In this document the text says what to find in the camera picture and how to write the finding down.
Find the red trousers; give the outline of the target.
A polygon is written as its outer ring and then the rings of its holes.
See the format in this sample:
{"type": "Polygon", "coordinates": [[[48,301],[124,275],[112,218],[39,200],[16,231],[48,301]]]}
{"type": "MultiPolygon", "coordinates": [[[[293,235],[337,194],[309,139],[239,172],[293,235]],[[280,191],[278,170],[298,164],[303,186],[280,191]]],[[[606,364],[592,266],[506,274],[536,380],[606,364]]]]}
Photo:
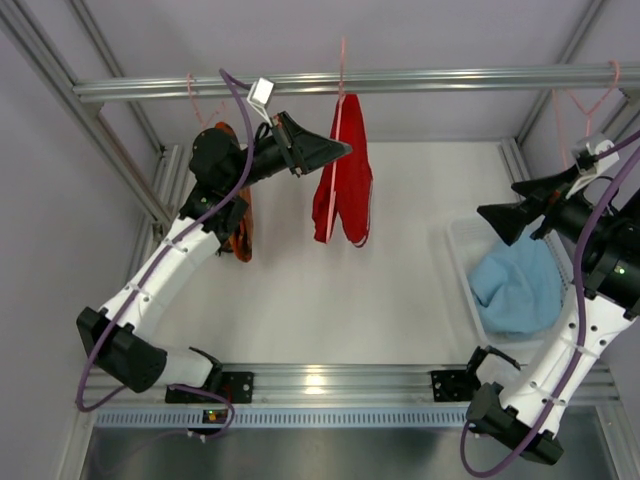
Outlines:
{"type": "Polygon", "coordinates": [[[347,240],[361,248],[370,233],[373,172],[357,95],[347,94],[336,104],[330,137],[351,146],[352,152],[323,168],[313,199],[314,240],[328,242],[340,219],[347,240]]]}

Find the light blue garment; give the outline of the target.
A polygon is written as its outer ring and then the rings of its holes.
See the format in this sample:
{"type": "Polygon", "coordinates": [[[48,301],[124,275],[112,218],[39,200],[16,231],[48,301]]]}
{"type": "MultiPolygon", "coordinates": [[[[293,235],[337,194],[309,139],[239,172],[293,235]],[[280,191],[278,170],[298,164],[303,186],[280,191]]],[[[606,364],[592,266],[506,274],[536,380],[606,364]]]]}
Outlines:
{"type": "Polygon", "coordinates": [[[480,323],[489,334],[530,338],[558,319],[565,294],[547,244],[522,236],[501,241],[467,276],[480,323]]]}

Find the pink hanger of blue garment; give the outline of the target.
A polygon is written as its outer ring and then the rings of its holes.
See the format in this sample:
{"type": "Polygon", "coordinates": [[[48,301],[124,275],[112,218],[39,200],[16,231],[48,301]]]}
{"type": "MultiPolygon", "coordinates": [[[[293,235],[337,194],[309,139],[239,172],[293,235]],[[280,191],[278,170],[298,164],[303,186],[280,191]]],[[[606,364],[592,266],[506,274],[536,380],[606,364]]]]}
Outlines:
{"type": "MultiPolygon", "coordinates": [[[[613,69],[612,82],[610,83],[606,92],[592,106],[585,107],[581,103],[579,98],[571,90],[565,90],[565,93],[569,96],[569,98],[574,103],[576,108],[585,117],[585,135],[586,136],[589,136],[591,134],[592,122],[593,122],[593,117],[595,113],[600,109],[601,105],[609,97],[609,95],[614,90],[617,89],[619,84],[619,79],[621,76],[620,63],[617,60],[610,60],[609,65],[613,69]]],[[[560,92],[557,89],[551,90],[551,104],[554,112],[558,149],[559,149],[560,157],[562,160],[562,166],[565,169],[568,169],[570,166],[570,162],[568,159],[568,149],[566,147],[564,122],[563,122],[563,117],[561,112],[560,92]]]]}

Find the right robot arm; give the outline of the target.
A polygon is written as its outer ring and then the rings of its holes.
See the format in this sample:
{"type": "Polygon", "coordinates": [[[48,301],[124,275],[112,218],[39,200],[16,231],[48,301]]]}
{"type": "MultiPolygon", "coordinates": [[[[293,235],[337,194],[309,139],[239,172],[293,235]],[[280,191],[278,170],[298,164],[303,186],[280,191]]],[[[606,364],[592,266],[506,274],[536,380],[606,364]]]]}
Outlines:
{"type": "Polygon", "coordinates": [[[556,232],[574,243],[578,272],[561,314],[531,362],[521,366],[500,350],[477,348],[466,374],[474,387],[464,432],[489,436],[511,449],[481,475],[502,471],[516,456],[546,465],[563,454],[557,432],[574,392],[601,353],[639,316],[639,198],[590,220],[595,205],[577,167],[516,182],[516,203],[483,205],[478,214],[513,245],[532,223],[534,240],[556,232]]]}

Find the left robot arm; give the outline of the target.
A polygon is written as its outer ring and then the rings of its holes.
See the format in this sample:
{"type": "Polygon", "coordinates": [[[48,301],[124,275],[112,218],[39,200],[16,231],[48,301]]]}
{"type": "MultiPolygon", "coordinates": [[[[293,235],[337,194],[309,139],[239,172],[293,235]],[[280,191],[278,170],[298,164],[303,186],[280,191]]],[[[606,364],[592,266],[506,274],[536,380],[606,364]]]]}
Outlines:
{"type": "Polygon", "coordinates": [[[352,151],[286,112],[259,130],[247,147],[226,124],[195,138],[189,169],[196,184],[168,235],[120,292],[99,310],[84,308],[76,320],[90,363],[135,393],[156,385],[213,390],[219,384],[221,365],[213,356],[196,348],[172,351],[151,338],[189,277],[238,231],[249,210],[241,190],[284,170],[312,173],[352,151]]]}

